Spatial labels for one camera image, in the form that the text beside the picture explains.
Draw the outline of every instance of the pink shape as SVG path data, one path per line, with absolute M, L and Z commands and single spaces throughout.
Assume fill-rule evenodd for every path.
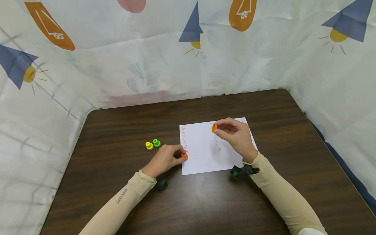
M 140 13 L 145 9 L 146 0 L 117 0 L 122 8 L 132 13 Z

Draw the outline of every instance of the yellow light bulb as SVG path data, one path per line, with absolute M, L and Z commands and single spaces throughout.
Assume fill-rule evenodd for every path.
M 333 42 L 343 42 L 347 39 L 347 36 L 341 34 L 340 32 L 338 32 L 335 29 L 332 29 L 332 31 L 330 32 L 330 39 Z
M 29 68 L 26 69 L 25 74 L 24 74 L 24 82 L 32 82 L 34 81 L 35 78 L 35 69 L 30 66 Z
M 192 46 L 196 49 L 201 49 L 201 43 L 200 42 L 191 42 Z

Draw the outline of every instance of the arm sleeve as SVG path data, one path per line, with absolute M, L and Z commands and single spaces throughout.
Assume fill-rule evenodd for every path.
M 114 235 L 130 211 L 154 187 L 156 179 L 142 170 L 128 181 L 89 221 L 79 235 Z
M 258 153 L 251 164 L 245 161 L 243 163 L 260 169 L 259 173 L 250 177 L 268 197 L 292 235 L 297 235 L 304 228 L 312 228 L 327 235 L 312 207 L 290 183 L 278 174 L 266 157 Z

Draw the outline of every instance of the white curtain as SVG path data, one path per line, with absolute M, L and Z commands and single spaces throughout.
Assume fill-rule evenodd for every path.
M 39 233 L 90 111 L 280 87 L 376 197 L 372 3 L 2 1 L 0 235 Z

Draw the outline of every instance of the blue fabric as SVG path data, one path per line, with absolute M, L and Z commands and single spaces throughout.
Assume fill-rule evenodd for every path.
M 311 121 L 309 121 L 312 126 L 315 128 L 318 135 L 321 137 L 323 141 L 325 141 L 324 136 L 321 134 L 319 129 L 316 128 L 315 125 Z M 342 169 L 345 171 L 346 175 L 350 178 L 351 182 L 354 184 L 356 189 L 359 191 L 360 195 L 363 197 L 363 199 L 366 201 L 368 206 L 371 208 L 371 211 L 376 215 L 376 199 L 371 196 L 371 194 L 368 192 L 368 190 L 365 188 L 364 184 L 352 173 L 350 168 L 346 165 L 345 161 L 341 158 L 341 156 L 335 151 L 335 149 L 328 143 L 325 142 L 325 145 L 328 147 L 329 151 L 332 153 L 334 158 L 337 160 L 339 165 L 342 167 Z
M 25 71 L 37 58 L 29 53 L 0 45 L 0 65 L 18 89 L 21 89 Z
M 191 17 L 189 18 L 188 23 L 183 30 L 182 36 L 180 36 L 179 42 L 199 42 L 200 33 L 203 32 L 200 27 L 199 3 L 197 2 L 192 11 Z
M 349 38 L 363 42 L 372 2 L 373 0 L 355 0 L 322 26 L 331 27 Z

